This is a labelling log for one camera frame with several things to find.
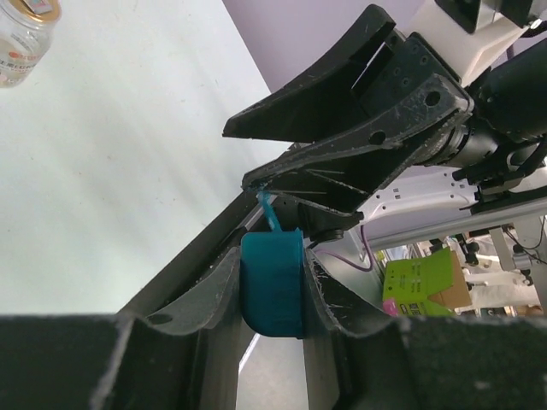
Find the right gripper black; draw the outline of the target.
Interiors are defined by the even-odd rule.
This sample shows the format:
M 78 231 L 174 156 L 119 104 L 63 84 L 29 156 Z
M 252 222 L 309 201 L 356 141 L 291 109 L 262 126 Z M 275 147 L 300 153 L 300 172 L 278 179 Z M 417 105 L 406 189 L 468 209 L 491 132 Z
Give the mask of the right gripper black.
M 395 26 L 368 5 L 319 60 L 226 122 L 225 138 L 312 143 L 246 173 L 245 190 L 352 214 L 470 117 L 457 76 L 421 35 Z

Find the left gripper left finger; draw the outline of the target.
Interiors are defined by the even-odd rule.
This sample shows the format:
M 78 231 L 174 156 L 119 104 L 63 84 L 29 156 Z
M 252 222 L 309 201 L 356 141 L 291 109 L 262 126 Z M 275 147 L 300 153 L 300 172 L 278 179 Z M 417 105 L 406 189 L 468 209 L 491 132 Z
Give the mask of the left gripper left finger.
M 232 409 L 239 252 L 148 317 L 4 316 L 4 409 Z

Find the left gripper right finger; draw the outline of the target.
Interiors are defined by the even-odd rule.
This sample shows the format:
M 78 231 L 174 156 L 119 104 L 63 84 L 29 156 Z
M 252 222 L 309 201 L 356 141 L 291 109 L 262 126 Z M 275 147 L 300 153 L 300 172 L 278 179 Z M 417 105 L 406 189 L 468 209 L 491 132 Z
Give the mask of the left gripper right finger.
M 543 317 L 391 317 L 304 262 L 312 409 L 543 409 Z

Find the teal weekly pill organizer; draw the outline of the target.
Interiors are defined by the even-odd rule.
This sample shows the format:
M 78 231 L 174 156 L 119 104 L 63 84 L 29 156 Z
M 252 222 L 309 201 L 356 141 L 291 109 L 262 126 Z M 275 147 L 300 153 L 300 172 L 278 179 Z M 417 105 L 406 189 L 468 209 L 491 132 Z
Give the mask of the teal weekly pill organizer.
M 268 193 L 259 193 L 257 199 L 270 230 L 247 233 L 241 240 L 241 313 L 260 335 L 301 338 L 303 233 L 282 229 Z

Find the gold bottle lid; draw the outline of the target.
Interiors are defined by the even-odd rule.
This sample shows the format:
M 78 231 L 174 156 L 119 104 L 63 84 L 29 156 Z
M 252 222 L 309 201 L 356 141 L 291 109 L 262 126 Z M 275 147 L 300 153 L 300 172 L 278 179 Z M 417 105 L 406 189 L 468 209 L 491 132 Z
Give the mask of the gold bottle lid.
M 54 0 L 9 0 L 9 3 L 21 14 L 37 22 L 57 22 L 62 15 L 60 3 Z

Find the clear pill bottle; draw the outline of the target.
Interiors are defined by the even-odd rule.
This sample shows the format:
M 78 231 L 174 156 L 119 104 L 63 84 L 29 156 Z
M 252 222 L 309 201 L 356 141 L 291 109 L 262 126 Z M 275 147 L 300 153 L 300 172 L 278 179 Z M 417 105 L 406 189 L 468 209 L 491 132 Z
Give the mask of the clear pill bottle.
M 2 88 L 14 87 L 29 76 L 49 50 L 57 22 L 34 21 L 15 9 L 9 0 L 1 1 Z

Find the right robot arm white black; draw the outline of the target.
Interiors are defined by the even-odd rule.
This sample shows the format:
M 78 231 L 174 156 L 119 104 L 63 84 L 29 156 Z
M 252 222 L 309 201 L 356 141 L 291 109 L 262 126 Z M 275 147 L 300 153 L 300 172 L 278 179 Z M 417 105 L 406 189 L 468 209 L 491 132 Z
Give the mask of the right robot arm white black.
M 529 203 L 518 192 L 546 155 L 546 44 L 500 62 L 542 32 L 543 1 L 426 1 L 405 32 L 367 6 L 314 64 L 235 114 L 228 138 L 295 143 L 246 173 L 242 186 L 291 201 L 314 241 L 355 226 L 361 207 L 387 209 L 388 186 L 412 166 L 451 168 L 477 188 L 470 211 Z

